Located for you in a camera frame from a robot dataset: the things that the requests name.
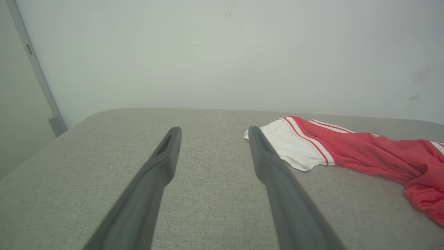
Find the red stripe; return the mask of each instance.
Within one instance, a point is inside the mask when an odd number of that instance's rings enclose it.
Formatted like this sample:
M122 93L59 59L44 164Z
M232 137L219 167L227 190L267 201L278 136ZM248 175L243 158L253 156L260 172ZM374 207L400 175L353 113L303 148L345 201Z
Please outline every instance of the red stripe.
M288 122L288 124L290 124L290 126L291 126L291 128L293 129L293 131L299 136L299 137L301 137L301 138L303 138L297 131L296 131L296 129L294 129L294 127L293 127L293 124L291 124L291 122L289 122L288 120L287 120L287 118L284 118L284 120L286 120L287 122ZM318 150L318 152L320 152L321 153L321 155L324 157L324 159L325 159L325 162L327 163L327 165L329 164L329 161L327 160L327 157L325 157L325 155L323 154L323 152L316 146L316 144L314 144L312 141L310 141L310 140L307 140L307 141L309 141L311 144L313 144L313 146Z
M345 132L347 132L347 133L350 133L350 131L348 131L348 130L346 130L346 129L343 129L343 128L340 128L340 127L332 126L332 125L325 124L325 123L321 123L321 122L316 122L316 123L322 124L322 125L324 125L324 126L328 126L328 127L330 127L330 128L340 129L340 130L342 130L342 131L345 131Z

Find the striped trim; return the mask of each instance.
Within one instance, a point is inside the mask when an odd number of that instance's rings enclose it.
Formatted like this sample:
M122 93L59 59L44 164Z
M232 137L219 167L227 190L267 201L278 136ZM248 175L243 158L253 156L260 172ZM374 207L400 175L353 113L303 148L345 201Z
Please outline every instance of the striped trim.
M444 154L444 144L439 142L431 141L431 143L442 153Z
M282 118L281 120L286 121L298 137L308 142L308 144L312 146L312 148L319 154L319 156L322 156L322 158L324 158L324 163L326 165L335 165L333 157L324 148L324 146L315 139L304 135L296 120L294 120L292 117Z
M312 121L317 122L317 123L322 124L322 125L325 125L325 126L328 126L328 127L331 127L331 128L340 129L340 130L348 132L348 133L354 133L351 130L348 130L346 128L343 128L343 127L340 127L340 126L337 126L337 125L334 125L334 124L330 124L330 123L326 123L326 122L321 122L321 121L317 121L317 120L312 120Z
M311 122L311 123L313 123L313 124L315 124L315 125L318 125L318 126L320 126L320 127L326 128L326 129L330 129L330 130L335 131L335 132L344 133L344 134L348 134L348 133L350 133L350 132L347 132L347 131L342 130L342 129L334 128L334 127L332 127L332 126L323 125L323 124L321 124L321 123L319 123L319 122L317 122L317 121L313 121L313 120L311 120L311 121L308 121L308 122Z

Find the gray metal strip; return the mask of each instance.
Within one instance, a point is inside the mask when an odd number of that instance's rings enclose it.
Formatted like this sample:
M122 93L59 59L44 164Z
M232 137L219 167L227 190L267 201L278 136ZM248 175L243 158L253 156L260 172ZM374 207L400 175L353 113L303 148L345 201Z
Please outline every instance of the gray metal strip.
M22 40L23 47L26 51L26 54L28 55L29 62L31 63L34 73L36 74L37 81L39 82L40 88L45 95L46 102L48 102L49 108L51 109L52 115L49 117L49 123L51 124L54 134L56 136L59 136L66 132L65 123L62 120L56 102L54 102L54 98L52 97L51 91L48 88L48 84L46 83L45 76L42 73L42 69L40 68L40 64L37 60L36 54L32 49L31 41L29 40L28 33L26 33L25 26L23 25L23 21L17 8L16 1L6 0L6 3L8 4L9 11L11 12L11 16L14 20L14 24L16 25L16 29L19 33L20 39Z

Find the cloth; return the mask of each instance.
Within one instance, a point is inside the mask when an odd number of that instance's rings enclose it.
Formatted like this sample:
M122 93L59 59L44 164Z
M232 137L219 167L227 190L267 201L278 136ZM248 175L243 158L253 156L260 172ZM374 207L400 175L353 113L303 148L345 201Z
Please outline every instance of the cloth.
M342 165L381 175L406 188L414 207L444 226L444 144L427 140L393 141L290 116L261 127L281 159L307 171L316 165Z

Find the white wall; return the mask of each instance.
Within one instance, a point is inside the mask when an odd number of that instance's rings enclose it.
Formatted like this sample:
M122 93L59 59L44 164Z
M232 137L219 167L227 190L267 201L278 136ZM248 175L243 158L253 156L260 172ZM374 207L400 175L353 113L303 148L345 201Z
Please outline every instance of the white wall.
M444 124L442 0L17 0L72 127L122 107Z
M48 103L0 0L0 179L56 136Z

